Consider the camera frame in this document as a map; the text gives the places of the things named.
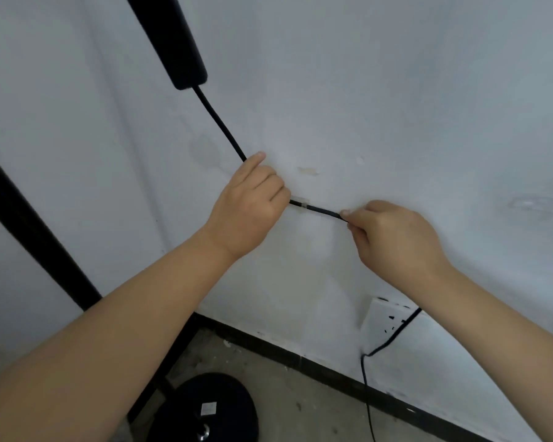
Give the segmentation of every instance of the round black base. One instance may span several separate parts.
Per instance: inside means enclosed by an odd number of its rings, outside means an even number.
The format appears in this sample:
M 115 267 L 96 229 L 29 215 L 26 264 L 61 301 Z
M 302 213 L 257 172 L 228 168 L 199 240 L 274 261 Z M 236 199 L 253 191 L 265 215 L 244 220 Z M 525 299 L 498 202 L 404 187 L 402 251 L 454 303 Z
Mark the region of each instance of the round black base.
M 252 397 L 235 378 L 225 374 L 198 375 L 184 382 L 155 414 L 147 442 L 258 442 L 258 417 Z

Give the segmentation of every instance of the power cord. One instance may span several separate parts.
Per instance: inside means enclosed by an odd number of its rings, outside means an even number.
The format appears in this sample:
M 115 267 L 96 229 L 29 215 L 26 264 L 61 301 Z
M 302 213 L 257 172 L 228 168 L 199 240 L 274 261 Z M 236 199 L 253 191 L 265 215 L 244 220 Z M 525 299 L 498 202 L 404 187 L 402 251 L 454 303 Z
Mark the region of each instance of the power cord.
M 219 126 L 225 137 L 228 139 L 229 143 L 232 145 L 233 149 L 236 151 L 237 155 L 242 159 L 242 161 L 246 161 L 246 155 L 242 151 L 242 149 L 239 147 L 239 144 L 237 143 L 236 139 L 233 137 L 227 126 L 223 123 L 219 115 L 215 112 L 209 101 L 207 100 L 207 97 L 203 94 L 200 87 L 195 85 L 193 87 L 194 92 L 199 97 L 199 100 L 207 110 L 207 112 L 211 115 L 211 117 L 214 119 L 215 123 Z M 319 214 L 329 215 L 330 217 L 335 217 L 337 219 L 342 220 L 343 222 L 346 222 L 340 214 L 335 213 L 333 211 L 318 208 L 316 206 L 311 206 L 310 204 L 302 203 L 301 201 L 297 200 L 289 200 L 290 204 L 293 204 L 298 207 L 309 209 L 310 211 L 317 212 Z M 367 384 L 367 374 L 364 370 L 364 359 L 370 356 L 375 355 L 377 352 L 382 351 L 387 346 L 389 346 L 393 340 L 395 340 L 400 333 L 410 324 L 417 316 L 418 314 L 422 312 L 422 309 L 418 308 L 415 312 L 413 312 L 408 319 L 406 319 L 401 326 L 398 327 L 398 330 L 396 330 L 391 337 L 385 341 L 381 346 L 376 348 L 373 352 L 370 352 L 368 354 L 363 354 L 360 356 L 360 368 L 363 372 L 363 381 L 364 381 L 364 403 L 367 405 L 367 415 L 369 416 L 369 428 L 371 430 L 371 436 L 373 437 L 373 442 L 376 442 L 375 440 L 375 434 L 373 433 L 373 423 L 371 421 L 371 410 L 369 408 L 369 385 Z

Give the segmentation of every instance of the floor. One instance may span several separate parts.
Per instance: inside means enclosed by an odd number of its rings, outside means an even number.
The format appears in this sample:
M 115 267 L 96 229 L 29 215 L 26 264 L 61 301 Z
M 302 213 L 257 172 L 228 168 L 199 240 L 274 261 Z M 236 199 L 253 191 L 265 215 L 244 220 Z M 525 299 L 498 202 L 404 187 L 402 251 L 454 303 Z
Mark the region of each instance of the floor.
M 222 340 L 203 329 L 168 375 L 178 386 L 204 372 L 224 372 L 240 380 L 256 405 L 260 442 L 372 442 L 363 403 L 329 386 Z M 155 392 L 131 429 L 145 442 L 163 403 Z M 377 442 L 437 442 L 439 438 L 371 408 Z

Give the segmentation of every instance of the person's left arm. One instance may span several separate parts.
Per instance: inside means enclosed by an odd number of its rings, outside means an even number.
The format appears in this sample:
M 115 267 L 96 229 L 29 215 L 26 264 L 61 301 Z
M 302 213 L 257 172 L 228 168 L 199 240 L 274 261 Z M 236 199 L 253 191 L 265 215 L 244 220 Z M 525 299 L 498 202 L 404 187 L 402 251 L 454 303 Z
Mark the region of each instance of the person's left arm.
M 234 174 L 207 223 L 0 377 L 0 441 L 103 441 L 207 292 L 251 252 L 291 192 L 259 153 Z

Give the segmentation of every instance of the forearm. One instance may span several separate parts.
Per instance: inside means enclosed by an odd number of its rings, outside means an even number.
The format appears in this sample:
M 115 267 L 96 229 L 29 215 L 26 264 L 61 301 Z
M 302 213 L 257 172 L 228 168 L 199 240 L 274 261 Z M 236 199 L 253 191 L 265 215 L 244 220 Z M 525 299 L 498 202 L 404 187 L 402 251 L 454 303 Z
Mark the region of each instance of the forearm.
M 0 379 L 0 441 L 106 439 L 232 262 L 199 232 L 20 360 Z
M 408 292 L 449 331 L 546 442 L 553 442 L 553 335 L 457 270 Z

